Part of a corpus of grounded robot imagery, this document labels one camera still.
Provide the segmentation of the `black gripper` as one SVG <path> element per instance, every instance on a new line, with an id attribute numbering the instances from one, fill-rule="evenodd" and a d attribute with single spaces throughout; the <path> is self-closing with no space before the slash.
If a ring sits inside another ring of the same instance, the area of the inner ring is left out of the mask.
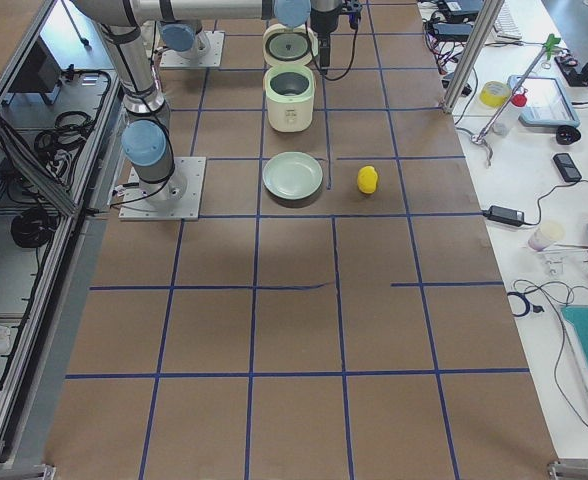
<path id="1" fill-rule="evenodd" d="M 327 74 L 331 64 L 331 34 L 337 30 L 339 18 L 346 16 L 350 28 L 359 29 L 362 4 L 357 0 L 311 0 L 310 25 L 318 36 L 318 67 Z"/>

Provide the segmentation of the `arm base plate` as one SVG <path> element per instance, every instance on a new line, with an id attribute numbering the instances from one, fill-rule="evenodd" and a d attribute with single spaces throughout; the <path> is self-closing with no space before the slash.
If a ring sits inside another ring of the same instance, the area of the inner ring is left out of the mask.
<path id="1" fill-rule="evenodd" d="M 202 30 L 195 36 L 180 34 L 176 39 L 164 37 L 162 69 L 217 68 L 221 64 L 225 33 Z"/>
<path id="2" fill-rule="evenodd" d="M 125 204 L 120 206 L 119 218 L 124 221 L 160 221 L 199 219 L 205 177 L 205 157 L 175 157 L 175 170 L 168 183 L 155 195 L 160 185 L 141 183 L 134 167 L 129 182 L 138 186 L 128 189 Z"/>

